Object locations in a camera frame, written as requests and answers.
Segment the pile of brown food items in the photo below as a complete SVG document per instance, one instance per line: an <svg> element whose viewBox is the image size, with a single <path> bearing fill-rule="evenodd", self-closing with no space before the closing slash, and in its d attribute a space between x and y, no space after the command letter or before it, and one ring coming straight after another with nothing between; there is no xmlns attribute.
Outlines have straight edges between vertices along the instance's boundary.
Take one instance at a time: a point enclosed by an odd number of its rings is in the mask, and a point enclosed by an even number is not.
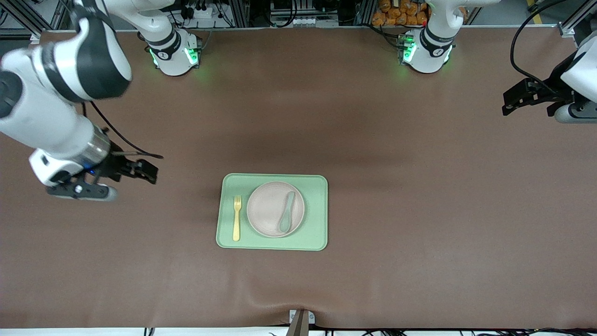
<svg viewBox="0 0 597 336"><path fill-rule="evenodd" d="M394 7L392 0L379 0L379 10L373 14L371 24L374 26L423 26L431 15L427 3L419 4L410 0L399 0L400 6Z"/></svg>

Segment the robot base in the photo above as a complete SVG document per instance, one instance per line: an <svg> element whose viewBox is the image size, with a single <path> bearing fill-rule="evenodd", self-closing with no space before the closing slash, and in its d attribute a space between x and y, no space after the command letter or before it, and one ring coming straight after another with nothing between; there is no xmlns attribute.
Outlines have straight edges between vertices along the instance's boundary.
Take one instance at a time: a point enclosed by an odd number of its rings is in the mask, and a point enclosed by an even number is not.
<svg viewBox="0 0 597 336"><path fill-rule="evenodd" d="M199 68L202 42L196 35L183 29L176 30L181 37L180 48L169 60L162 60L151 52L156 69L168 76L181 76L193 68Z"/></svg>
<svg viewBox="0 0 597 336"><path fill-rule="evenodd" d="M405 50L398 50L398 57L401 64L410 65L417 72L423 74L432 74L442 68L450 56L452 47L445 52L445 56L432 57L427 50L421 46L422 29L414 29L407 32L406 36L411 36L410 43L405 43Z"/></svg>

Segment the brown table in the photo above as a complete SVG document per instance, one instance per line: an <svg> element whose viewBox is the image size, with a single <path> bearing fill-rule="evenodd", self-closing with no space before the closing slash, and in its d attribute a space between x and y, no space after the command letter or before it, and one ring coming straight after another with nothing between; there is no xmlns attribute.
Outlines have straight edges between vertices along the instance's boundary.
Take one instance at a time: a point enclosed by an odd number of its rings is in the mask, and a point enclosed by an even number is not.
<svg viewBox="0 0 597 336"><path fill-rule="evenodd" d="M166 156L158 184L52 198L0 137L0 326L275 325L302 307L336 328L596 327L597 129L501 116L513 33L463 29L421 75L366 29L217 32L177 78L120 34L135 80L99 106ZM517 57L546 77L572 51L534 28ZM231 172L324 175L327 248L218 247Z"/></svg>

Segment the fork handle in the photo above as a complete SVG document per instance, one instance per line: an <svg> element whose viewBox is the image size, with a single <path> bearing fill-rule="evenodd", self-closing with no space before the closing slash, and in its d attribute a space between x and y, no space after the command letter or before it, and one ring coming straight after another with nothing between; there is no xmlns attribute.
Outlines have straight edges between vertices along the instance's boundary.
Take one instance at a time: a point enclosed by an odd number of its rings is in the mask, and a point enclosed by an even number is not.
<svg viewBox="0 0 597 336"><path fill-rule="evenodd" d="M238 220L238 210L234 211L234 229L232 231L232 240L238 242L241 239L241 223Z"/></svg>

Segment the fork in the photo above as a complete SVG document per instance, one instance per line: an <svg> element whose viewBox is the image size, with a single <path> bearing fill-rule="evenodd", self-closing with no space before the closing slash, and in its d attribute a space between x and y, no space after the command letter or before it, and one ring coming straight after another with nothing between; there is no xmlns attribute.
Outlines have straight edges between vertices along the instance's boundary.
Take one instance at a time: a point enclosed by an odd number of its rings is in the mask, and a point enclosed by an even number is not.
<svg viewBox="0 0 597 336"><path fill-rule="evenodd" d="M234 230L232 231L232 240L238 242L241 239L241 223L239 222L239 211L241 211L241 196L234 196Z"/></svg>

